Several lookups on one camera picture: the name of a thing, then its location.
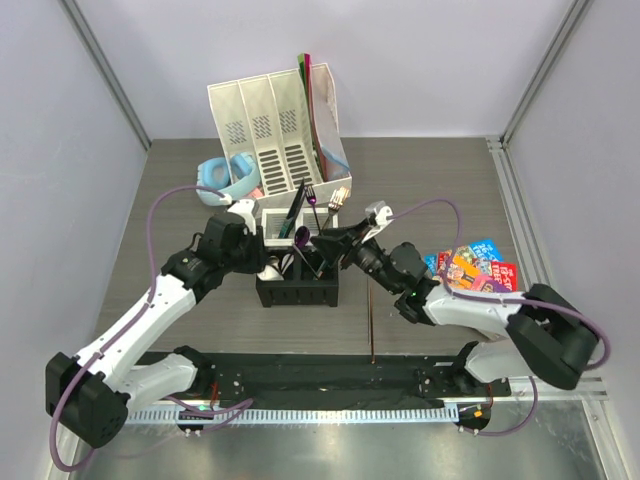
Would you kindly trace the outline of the silver metal fork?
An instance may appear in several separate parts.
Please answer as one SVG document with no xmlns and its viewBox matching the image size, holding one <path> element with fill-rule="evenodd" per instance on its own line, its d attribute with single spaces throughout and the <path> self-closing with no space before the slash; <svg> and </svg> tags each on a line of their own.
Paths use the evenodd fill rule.
<svg viewBox="0 0 640 480">
<path fill-rule="evenodd" d="M 325 219 L 322 227 L 320 228 L 321 232 L 329 229 L 333 225 L 333 218 L 340 211 L 343 206 L 342 202 L 330 202 L 327 207 L 327 218 Z"/>
</svg>

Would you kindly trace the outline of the purple metallic spoon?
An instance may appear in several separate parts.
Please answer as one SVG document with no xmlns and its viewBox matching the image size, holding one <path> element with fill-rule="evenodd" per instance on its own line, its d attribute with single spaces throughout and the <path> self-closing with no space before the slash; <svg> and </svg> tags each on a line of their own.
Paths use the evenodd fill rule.
<svg viewBox="0 0 640 480">
<path fill-rule="evenodd" d="M 311 232 L 307 226 L 300 226 L 296 229 L 294 235 L 294 245 L 298 248 L 304 248 L 311 237 Z"/>
</svg>

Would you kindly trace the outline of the thin dark metal chopstick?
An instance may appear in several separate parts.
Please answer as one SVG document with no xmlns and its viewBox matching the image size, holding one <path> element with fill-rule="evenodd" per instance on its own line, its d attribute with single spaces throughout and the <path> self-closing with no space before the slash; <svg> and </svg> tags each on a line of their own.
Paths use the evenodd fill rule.
<svg viewBox="0 0 640 480">
<path fill-rule="evenodd" d="M 293 246 L 294 251 L 299 255 L 302 262 L 308 267 L 308 269 L 313 274 L 316 280 L 320 280 L 322 278 L 322 274 L 314 267 L 312 264 L 310 257 L 312 257 L 316 251 L 314 249 L 302 248 L 297 245 Z"/>
</svg>

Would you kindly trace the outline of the copper coloured fork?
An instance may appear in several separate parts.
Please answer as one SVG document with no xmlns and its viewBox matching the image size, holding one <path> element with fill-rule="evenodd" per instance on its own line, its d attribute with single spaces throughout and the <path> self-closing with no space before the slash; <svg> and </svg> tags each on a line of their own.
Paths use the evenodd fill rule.
<svg viewBox="0 0 640 480">
<path fill-rule="evenodd" d="M 329 203 L 342 202 L 344 205 L 345 201 L 349 198 L 349 196 L 350 196 L 350 189 L 345 186 L 342 186 L 333 191 L 331 198 L 329 200 Z"/>
</svg>

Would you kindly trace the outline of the green and tan chopstick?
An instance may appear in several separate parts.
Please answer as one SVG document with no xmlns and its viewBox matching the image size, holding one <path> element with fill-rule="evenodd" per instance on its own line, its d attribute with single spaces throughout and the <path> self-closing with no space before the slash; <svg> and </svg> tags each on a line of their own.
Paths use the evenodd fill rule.
<svg viewBox="0 0 640 480">
<path fill-rule="evenodd" d="M 329 280 L 339 274 L 339 258 L 324 259 L 317 270 L 319 280 Z"/>
</svg>

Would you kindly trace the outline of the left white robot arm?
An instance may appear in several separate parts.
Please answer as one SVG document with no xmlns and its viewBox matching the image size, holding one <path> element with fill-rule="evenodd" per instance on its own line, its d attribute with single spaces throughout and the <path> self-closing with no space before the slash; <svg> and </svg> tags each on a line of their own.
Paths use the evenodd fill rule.
<svg viewBox="0 0 640 480">
<path fill-rule="evenodd" d="M 209 218 L 191 245 L 173 254 L 149 290 L 116 323 L 74 356 L 56 354 L 45 369 L 46 408 L 94 449 L 115 438 L 128 416 L 176 393 L 205 397 L 213 385 L 211 361 L 176 348 L 143 368 L 137 362 L 180 317 L 230 273 L 257 274 L 266 264 L 264 236 L 252 199 Z"/>
</svg>

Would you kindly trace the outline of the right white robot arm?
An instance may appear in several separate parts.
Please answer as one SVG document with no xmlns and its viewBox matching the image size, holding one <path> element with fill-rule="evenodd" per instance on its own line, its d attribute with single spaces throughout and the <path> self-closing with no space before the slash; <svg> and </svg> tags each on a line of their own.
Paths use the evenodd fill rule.
<svg viewBox="0 0 640 480">
<path fill-rule="evenodd" d="M 501 336 L 460 351 L 451 371 L 460 393 L 472 395 L 490 382 L 518 376 L 572 390 L 584 372 L 601 366 L 592 359 L 598 347 L 610 353 L 603 333 L 546 284 L 526 292 L 464 291 L 433 279 L 412 243 L 384 250 L 375 238 L 396 217 L 378 202 L 360 223 L 326 228 L 311 243 L 329 266 L 356 266 L 394 295 L 396 309 L 413 324 L 463 326 Z"/>
</svg>

